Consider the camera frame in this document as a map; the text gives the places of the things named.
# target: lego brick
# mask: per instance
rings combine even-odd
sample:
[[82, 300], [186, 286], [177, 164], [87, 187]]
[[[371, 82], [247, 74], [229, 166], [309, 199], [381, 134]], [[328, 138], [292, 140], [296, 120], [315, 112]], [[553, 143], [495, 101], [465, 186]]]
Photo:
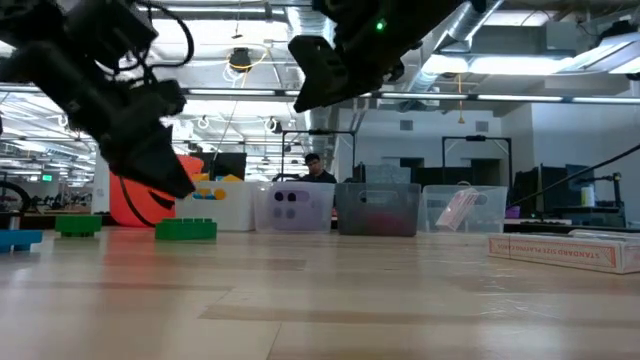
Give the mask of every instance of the lego brick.
[[31, 244], [42, 242], [42, 231], [37, 230], [0, 230], [0, 253], [29, 251]]
[[164, 219], [156, 225], [156, 240], [216, 240], [218, 225], [211, 219]]
[[102, 217], [94, 215], [62, 215], [56, 216], [56, 232], [63, 236], [80, 236], [102, 230]]

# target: purple plastic bin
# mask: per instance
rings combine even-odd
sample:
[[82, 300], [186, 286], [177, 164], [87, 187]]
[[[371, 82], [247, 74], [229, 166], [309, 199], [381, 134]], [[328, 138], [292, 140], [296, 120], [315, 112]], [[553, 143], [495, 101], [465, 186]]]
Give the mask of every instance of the purple plastic bin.
[[261, 184], [256, 193], [256, 229], [260, 232], [328, 232], [333, 194], [332, 184]]

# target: cardboard box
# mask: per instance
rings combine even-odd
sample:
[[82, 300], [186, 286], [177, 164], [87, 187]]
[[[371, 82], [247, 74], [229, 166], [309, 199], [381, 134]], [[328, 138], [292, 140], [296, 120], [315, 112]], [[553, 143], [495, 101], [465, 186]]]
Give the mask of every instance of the cardboard box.
[[614, 274], [640, 272], [640, 242], [492, 234], [489, 256]]

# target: white box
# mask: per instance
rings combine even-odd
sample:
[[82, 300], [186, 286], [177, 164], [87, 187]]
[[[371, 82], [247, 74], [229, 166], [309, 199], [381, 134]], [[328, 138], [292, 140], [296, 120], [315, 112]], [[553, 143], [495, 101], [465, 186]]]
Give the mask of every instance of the white box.
[[258, 183], [200, 181], [196, 191], [176, 200], [176, 217], [213, 219], [218, 231], [255, 229], [253, 192]]
[[615, 274], [640, 272], [640, 242], [492, 234], [489, 256]]

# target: blue lego brick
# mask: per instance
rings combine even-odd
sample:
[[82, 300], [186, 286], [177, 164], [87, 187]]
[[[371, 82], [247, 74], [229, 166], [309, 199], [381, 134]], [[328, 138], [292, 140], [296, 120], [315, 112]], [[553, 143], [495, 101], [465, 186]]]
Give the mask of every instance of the blue lego brick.
[[42, 242], [42, 231], [37, 230], [0, 230], [0, 253], [29, 251], [31, 244]]

